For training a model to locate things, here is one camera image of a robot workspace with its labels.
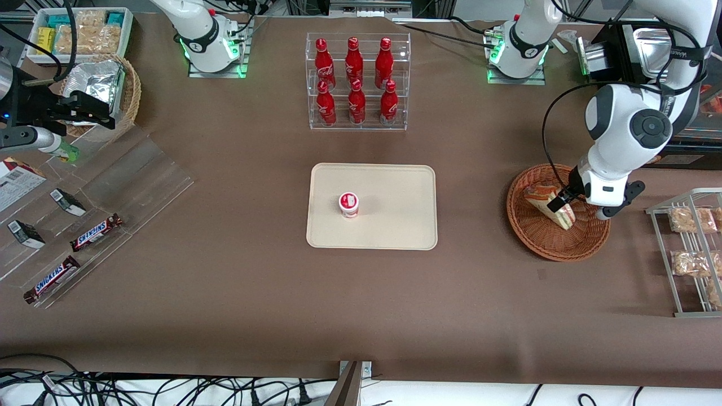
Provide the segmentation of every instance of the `red bottle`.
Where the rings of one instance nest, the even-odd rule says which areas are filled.
[[[316,71],[318,72],[318,80],[325,82],[329,86],[329,91],[336,87],[336,77],[334,76],[334,59],[326,47],[326,40],[319,38],[316,40]]]
[[[318,96],[316,96],[318,114],[324,126],[330,127],[336,122],[336,105],[334,96],[329,93],[329,85],[326,82],[318,83]]]
[[[386,86],[386,82],[391,78],[393,71],[393,55],[391,55],[391,40],[384,37],[381,38],[381,50],[376,56],[376,79],[375,84],[379,89]]]
[[[358,79],[363,85],[363,57],[359,52],[359,39],[356,37],[349,38],[349,52],[346,54],[346,77],[349,83]]]
[[[349,94],[349,120],[353,124],[361,124],[366,119],[366,95],[361,90],[361,81],[356,79],[351,83]]]
[[[390,79],[386,82],[386,91],[381,95],[381,125],[390,127],[396,119],[396,106],[399,97],[396,95],[396,83]]]

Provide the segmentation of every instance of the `brown table surface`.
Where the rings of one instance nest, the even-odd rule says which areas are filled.
[[[2,353],[52,353],[83,371],[330,377],[353,358],[373,360],[384,379],[721,385],[722,320],[672,317],[643,212],[719,186],[718,172],[635,172],[646,192],[585,262],[543,260],[507,223],[509,183],[545,161],[544,111],[581,81],[573,52],[549,52],[546,86],[488,85],[478,48],[412,31],[408,131],[314,132],[306,32],[406,29],[272,19],[253,37],[246,79],[189,79],[168,19],[136,17],[137,122],[196,183],[50,309],[0,284]],[[479,40],[459,25],[425,27]],[[568,96],[550,119],[559,163],[591,145],[582,112],[592,93]],[[308,186],[321,162],[431,166],[436,248],[311,248]]]

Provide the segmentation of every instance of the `metal wire rack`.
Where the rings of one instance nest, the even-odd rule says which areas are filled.
[[[677,207],[688,207],[692,214],[692,218],[695,221],[696,232],[694,233],[663,233],[660,230],[659,218],[669,216],[669,211]],[[701,252],[704,254],[712,275],[722,275],[718,273],[715,262],[713,261],[713,252],[722,248],[722,241],[720,240],[720,233],[704,233],[702,229],[702,223],[700,217],[697,214],[697,208],[701,207],[722,207],[722,188],[703,188],[693,189],[685,194],[680,194],[672,199],[666,200],[660,204],[652,206],[646,210],[652,218],[652,224],[654,226],[655,234],[657,235],[657,241],[659,242],[659,248],[662,253],[662,259],[664,261],[664,267],[666,268],[667,275],[669,277],[669,283],[672,288],[672,295],[674,296],[674,304],[677,311],[674,313],[675,317],[721,317],[722,309],[717,309],[708,297],[708,286],[712,284],[712,287],[716,290],[719,297],[722,298],[722,287],[720,286],[719,277],[692,277],[692,276],[675,276],[672,272],[672,249],[683,248],[687,252]],[[689,306],[683,306],[680,300],[680,282],[679,278],[691,278],[694,280],[694,286],[696,289],[697,296],[700,300],[701,310],[691,309]]]

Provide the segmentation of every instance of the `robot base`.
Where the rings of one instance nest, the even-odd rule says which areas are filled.
[[[231,62],[225,69],[212,73],[199,71],[193,64],[188,64],[188,77],[244,79],[245,73],[248,71],[248,60],[251,57],[251,41],[253,39],[249,38],[249,36],[253,33],[254,22],[254,20],[251,20],[251,23],[238,35],[239,38],[247,38],[242,43],[234,46],[240,54],[238,59]]]
[[[496,46],[499,43],[499,38],[503,37],[503,25],[498,25],[491,30],[488,30],[488,35],[484,35],[484,43],[488,43]],[[484,54],[487,60],[491,58],[492,50],[485,48]],[[534,71],[529,77],[523,79],[516,79],[509,77],[494,66],[491,62],[487,64],[487,82],[494,85],[536,85],[543,86],[547,83],[546,77],[544,76],[544,65],[539,65],[539,68]]]

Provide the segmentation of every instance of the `woven basket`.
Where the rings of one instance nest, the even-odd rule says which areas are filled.
[[[562,179],[572,168],[556,165]],[[548,164],[520,173],[509,187],[506,213],[511,228],[529,249],[552,261],[582,261],[594,255],[609,237],[609,221],[596,218],[597,206],[579,200],[570,203],[576,216],[574,226],[564,230],[524,199],[524,189],[535,184],[559,185]]]
[[[128,62],[125,58],[121,58],[120,56],[111,53],[93,56],[89,62],[102,62],[107,60],[116,61],[122,64],[126,69],[126,78],[123,82],[123,93],[121,96],[121,111],[123,113],[121,115],[121,119],[116,122],[115,130],[104,131],[104,135],[107,135],[102,137],[102,139],[93,139],[93,141],[99,142],[112,142],[121,135],[125,134],[134,125],[136,115],[138,114],[138,108],[140,106],[140,78],[138,78],[138,74],[135,72],[135,69],[133,69],[130,62]],[[60,93],[65,90],[67,83],[68,79],[63,80],[61,83]],[[73,137],[80,137],[93,128],[93,126],[72,126],[68,124],[66,124],[66,127],[68,129],[68,135]]]

